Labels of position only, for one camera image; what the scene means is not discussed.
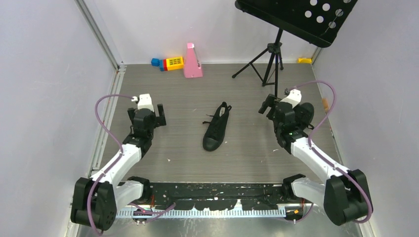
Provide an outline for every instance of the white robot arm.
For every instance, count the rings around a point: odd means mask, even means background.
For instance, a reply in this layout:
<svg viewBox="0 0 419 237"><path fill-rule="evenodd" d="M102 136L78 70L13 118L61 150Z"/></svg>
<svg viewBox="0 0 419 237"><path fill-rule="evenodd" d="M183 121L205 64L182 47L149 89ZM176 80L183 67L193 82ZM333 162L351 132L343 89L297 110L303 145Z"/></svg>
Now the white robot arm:
<svg viewBox="0 0 419 237"><path fill-rule="evenodd" d="M149 180L130 177L123 185L119 186L126 173L141 160L151 147L154 128L166 125L163 105L158 104L159 115L156 116L154 106L149 94L133 97L137 108L128 109L131 120L131 131L124 139L122 149L90 179L80 178L75 185L71 221L90 226L87 217L88 192L93 183L98 181L94 190L95 198L92 199L92 217L98 229L108 230L119 210L130 202L148 201L151 196Z"/></svg>
<svg viewBox="0 0 419 237"><path fill-rule="evenodd" d="M353 171L348 169L330 158L314 143L309 143L304 129L314 128L310 124L314 107L310 103L300 104L299 90L294 89L286 94L287 97L282 100L272 94L268 95L259 113L263 114L268 107L271 108L267 117L274 123L278 144L303 161L324 184L313 182L302 174L294 175L283 181L282 191L285 198L289 200L304 198L317 204L336 225L367 215L366 200L340 171L353 178L371 202L365 174L358 169Z"/></svg>

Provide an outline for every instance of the yellow object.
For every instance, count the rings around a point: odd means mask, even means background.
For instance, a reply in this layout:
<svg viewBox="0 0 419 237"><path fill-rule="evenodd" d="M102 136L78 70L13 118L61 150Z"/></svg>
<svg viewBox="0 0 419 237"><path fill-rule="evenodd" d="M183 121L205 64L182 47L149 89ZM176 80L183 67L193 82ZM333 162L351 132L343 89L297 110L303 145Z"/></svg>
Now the yellow object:
<svg viewBox="0 0 419 237"><path fill-rule="evenodd" d="M313 60L311 60L311 58L299 58L298 63L312 63Z"/></svg>
<svg viewBox="0 0 419 237"><path fill-rule="evenodd" d="M183 68L183 57L167 58L165 66L167 71L177 70Z"/></svg>

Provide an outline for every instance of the sneaker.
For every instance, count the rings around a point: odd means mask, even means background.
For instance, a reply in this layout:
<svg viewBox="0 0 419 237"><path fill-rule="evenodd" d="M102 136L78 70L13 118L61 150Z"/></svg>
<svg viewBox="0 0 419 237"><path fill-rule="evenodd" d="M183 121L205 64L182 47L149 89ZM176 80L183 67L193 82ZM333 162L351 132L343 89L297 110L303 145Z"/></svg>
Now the sneaker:
<svg viewBox="0 0 419 237"><path fill-rule="evenodd" d="M209 152L215 151L223 142L230 110L231 106L227 106L227 103L223 102L218 107L215 115L209 115L212 117L211 122L204 121L202 123L209 124L204 139L202 140L204 150Z"/></svg>

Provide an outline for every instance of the white wall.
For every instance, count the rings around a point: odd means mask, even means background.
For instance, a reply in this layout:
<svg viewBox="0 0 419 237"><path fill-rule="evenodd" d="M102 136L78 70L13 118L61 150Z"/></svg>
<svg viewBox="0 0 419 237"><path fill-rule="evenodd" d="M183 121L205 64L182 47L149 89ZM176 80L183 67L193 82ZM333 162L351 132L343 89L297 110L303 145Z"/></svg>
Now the white wall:
<svg viewBox="0 0 419 237"><path fill-rule="evenodd" d="M89 0L96 4L112 44L125 64L185 55L191 41L202 62L248 62L275 41L278 28L235 8L234 0ZM289 34L284 62L314 53L315 46ZM258 62L267 62L266 55Z"/></svg>
<svg viewBox="0 0 419 237"><path fill-rule="evenodd" d="M74 0L0 3L0 232L61 237L115 74Z"/></svg>
<svg viewBox="0 0 419 237"><path fill-rule="evenodd" d="M413 0L358 1L314 66L336 87L330 123L344 163L367 175L378 237L419 231L418 9Z"/></svg>

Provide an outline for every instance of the gray floor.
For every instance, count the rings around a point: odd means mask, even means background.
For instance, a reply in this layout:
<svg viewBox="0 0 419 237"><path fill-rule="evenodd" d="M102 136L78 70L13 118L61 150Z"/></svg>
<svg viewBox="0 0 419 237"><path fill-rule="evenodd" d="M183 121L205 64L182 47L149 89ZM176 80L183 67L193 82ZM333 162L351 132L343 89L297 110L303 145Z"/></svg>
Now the gray floor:
<svg viewBox="0 0 419 237"><path fill-rule="evenodd" d="M302 173L319 181L300 160L289 155L276 142L272 122L259 114L261 103L273 86L262 87L255 72L248 68L235 79L231 75L242 64L204 64L204 77L186 79L182 70L160 72L150 65L130 65L126 70L121 94L150 93L153 103L163 103L167 126L155 130L153 145L146 156L127 174L152 182L281 182ZM256 64L264 72L266 64ZM314 80L308 64L285 64L280 72L279 94L285 88ZM301 89L302 101L314 105L313 124L324 117L318 87ZM214 152L202 148L202 137L209 120L222 101L233 108L227 124L224 144ZM122 141L129 132L126 110L132 102L118 100L111 131ZM313 138L333 158L335 145L325 123ZM117 152L118 146L108 139L102 165Z"/></svg>

